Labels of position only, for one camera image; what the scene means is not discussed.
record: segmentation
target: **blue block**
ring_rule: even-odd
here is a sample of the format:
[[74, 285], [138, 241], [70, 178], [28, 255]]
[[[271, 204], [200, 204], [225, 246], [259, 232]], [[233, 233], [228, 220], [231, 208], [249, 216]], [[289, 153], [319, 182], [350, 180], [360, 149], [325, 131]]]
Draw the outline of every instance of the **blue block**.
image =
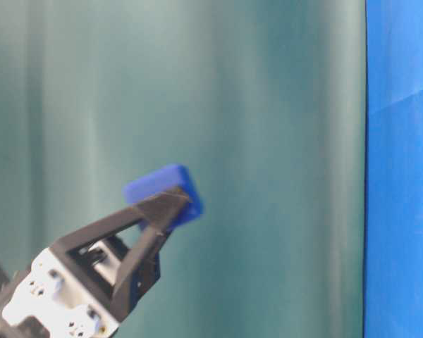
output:
[[151, 195], [174, 187], [182, 188], [191, 198], [191, 204], [186, 206], [173, 222], [171, 229], [174, 229], [183, 223], [198, 218], [204, 211], [199, 194], [196, 192], [188, 169], [184, 165], [167, 165], [138, 180], [132, 181], [124, 187], [123, 194], [127, 203], [134, 204]]
[[423, 0], [367, 0], [364, 336], [423, 338]]

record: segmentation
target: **teal curtain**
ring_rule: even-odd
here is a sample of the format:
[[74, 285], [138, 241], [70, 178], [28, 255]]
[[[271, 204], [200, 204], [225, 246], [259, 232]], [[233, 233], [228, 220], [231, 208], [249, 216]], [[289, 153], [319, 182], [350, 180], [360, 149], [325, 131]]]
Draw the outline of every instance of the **teal curtain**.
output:
[[361, 337], [364, 25], [362, 0], [0, 1], [7, 271], [184, 163], [206, 213], [119, 337]]

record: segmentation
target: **blue fabric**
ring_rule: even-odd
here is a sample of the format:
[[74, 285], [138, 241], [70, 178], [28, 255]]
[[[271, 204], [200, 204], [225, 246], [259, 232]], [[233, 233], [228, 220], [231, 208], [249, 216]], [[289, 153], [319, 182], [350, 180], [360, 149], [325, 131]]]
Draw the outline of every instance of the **blue fabric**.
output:
[[423, 0], [367, 1], [365, 337], [423, 338]]
[[127, 184], [123, 189], [123, 194], [127, 203], [133, 204], [153, 194], [174, 187], [182, 188], [190, 196], [191, 203], [174, 221], [171, 227], [173, 229], [183, 223], [194, 220], [203, 212], [202, 202], [185, 166], [178, 164], [167, 165]]

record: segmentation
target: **blue foam block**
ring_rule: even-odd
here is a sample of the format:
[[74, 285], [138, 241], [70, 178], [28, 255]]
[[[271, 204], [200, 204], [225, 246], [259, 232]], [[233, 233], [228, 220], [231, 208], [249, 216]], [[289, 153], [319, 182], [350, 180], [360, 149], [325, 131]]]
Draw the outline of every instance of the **blue foam block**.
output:
[[174, 187], [182, 188], [190, 196], [191, 204], [185, 207], [173, 222], [171, 226], [171, 229], [173, 229], [198, 218], [204, 211], [199, 194], [196, 192], [188, 169], [184, 165], [167, 165], [138, 180], [132, 181], [124, 187], [123, 194], [127, 203], [134, 204], [151, 195]]
[[423, 0], [367, 0], [366, 338], [423, 338]]

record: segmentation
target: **robotic arm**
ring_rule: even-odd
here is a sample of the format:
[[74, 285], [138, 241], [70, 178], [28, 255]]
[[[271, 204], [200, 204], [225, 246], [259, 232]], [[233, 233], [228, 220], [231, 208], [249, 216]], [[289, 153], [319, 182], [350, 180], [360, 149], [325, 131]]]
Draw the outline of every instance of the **robotic arm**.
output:
[[[0, 268], [0, 338], [109, 338], [160, 278], [159, 251], [202, 204], [185, 167], [130, 183], [131, 204], [57, 239], [8, 281]], [[142, 230], [128, 248], [118, 233]]]

